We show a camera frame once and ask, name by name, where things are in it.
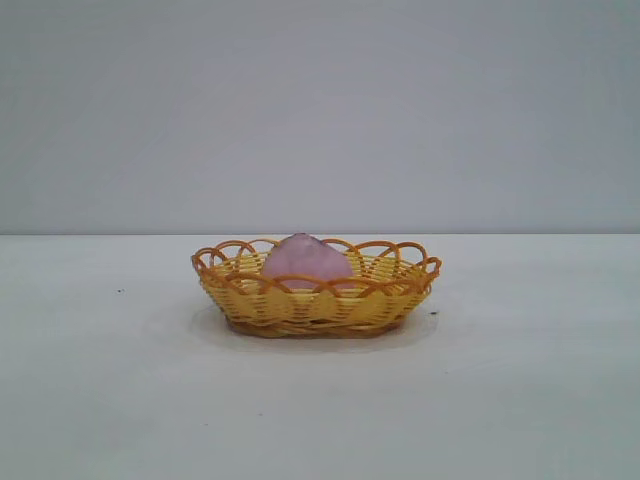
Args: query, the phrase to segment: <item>white backdrop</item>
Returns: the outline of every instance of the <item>white backdrop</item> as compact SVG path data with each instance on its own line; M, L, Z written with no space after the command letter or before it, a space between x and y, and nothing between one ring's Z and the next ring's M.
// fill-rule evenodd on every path
M640 231L637 0L0 0L0 233Z

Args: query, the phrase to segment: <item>white table surface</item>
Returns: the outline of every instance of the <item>white table surface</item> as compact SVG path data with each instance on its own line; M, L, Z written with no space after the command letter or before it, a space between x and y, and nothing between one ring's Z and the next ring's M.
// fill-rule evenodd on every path
M349 341L230 333L228 238L0 237L1 479L640 478L640 236L384 236L442 275Z

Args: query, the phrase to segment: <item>pink egg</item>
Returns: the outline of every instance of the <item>pink egg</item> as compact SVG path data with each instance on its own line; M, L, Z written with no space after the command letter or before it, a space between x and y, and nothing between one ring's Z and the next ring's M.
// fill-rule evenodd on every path
M274 247L265 260L262 274L274 278L280 275L309 275L320 280L335 280L353 276L353 269L345 255L306 233L296 233ZM285 280L289 288L315 288L317 284L305 280ZM352 288L350 284L337 288Z

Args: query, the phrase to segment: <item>basket rim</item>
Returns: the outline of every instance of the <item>basket rim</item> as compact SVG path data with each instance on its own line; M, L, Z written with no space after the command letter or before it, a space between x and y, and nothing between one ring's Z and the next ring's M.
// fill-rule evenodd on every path
M301 275L301 274L290 274L290 275L281 275L278 277L266 277L260 273L247 273L247 272L231 272L222 276L219 272L220 265L223 263L227 263L232 260L239 261L242 257L256 257L263 256L268 254L269 251L258 251L254 247L256 243L269 243L272 244L273 247L278 246L280 241L274 240L271 238L257 238L251 241L243 241L243 240L227 240L221 243L218 243L215 247L203 247L196 251L191 256L191 263L193 268L196 270L196 273L200 277L202 283L209 284L213 282L217 284L218 288L229 288L241 295L249 295L255 292L247 292L243 290L239 285L237 285L235 280L253 280L260 282L262 287L260 288L258 294L266 294L270 289L276 288L278 290L283 291L286 294L320 294L322 292L328 291L332 295L336 297L342 297L342 293L353 291L354 289L341 289L337 288L336 285L340 284L360 284L363 285L364 288L362 292L357 295L357 298L362 298L369 296L371 293L375 291L381 291L384 295L387 296L396 296L396 295L409 295L409 294L423 294L427 290L430 289L431 283L440 275L440 267L442 266L442 260L438 257L429 256L425 248L416 242L399 242L394 243L387 240L371 240L367 242L362 242L356 245L353 245L345 240L339 238L326 238L320 239L325 244L338 244L346 247L343 254L351 253L355 255L356 259L362 262L364 266L364 259L373 259L373 263L376 262L376 259L388 259L391 253L394 253L396 265L405 264L409 265L409 268L414 271L417 269L420 272L420 275L413 278L398 278L390 281L379 281L373 278L365 278L363 276L352 276L352 277L342 277L336 278L333 280L325 281L319 278L309 276L309 275ZM227 256L224 253L226 248L230 247L240 247L237 253L234 256ZM362 249L368 247L386 247L386 250L379 253L378 255L367 255L361 252ZM417 263L410 262L402 258L402 249L405 248L414 248L418 250L422 256L422 259ZM205 261L202 259L203 256L210 255L212 259L218 258L222 263L210 266L207 266ZM307 282L311 282L316 285L315 288L306 288L306 289L297 289L290 288L286 286L284 281L287 280L305 280ZM404 286L404 290L400 293L393 294L390 291L391 287L394 286Z

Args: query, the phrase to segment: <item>wicker basket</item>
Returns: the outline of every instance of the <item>wicker basket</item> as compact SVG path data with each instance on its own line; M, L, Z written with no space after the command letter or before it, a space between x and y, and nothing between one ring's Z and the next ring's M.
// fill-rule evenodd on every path
M344 249L354 271L348 282L354 288L334 287L344 284L344 278L325 282L305 275L262 276L265 258L279 244L271 239L223 242L200 249L191 260L200 284L234 330L270 338L383 334L404 323L407 314L429 295L440 274L440 259L429 257L417 243L322 241ZM266 243L268 249L258 250L257 243ZM366 255L363 251L370 247L383 251ZM421 259L417 263L403 260L401 251L406 248L416 249ZM281 283L291 279L311 281L317 287L290 289Z

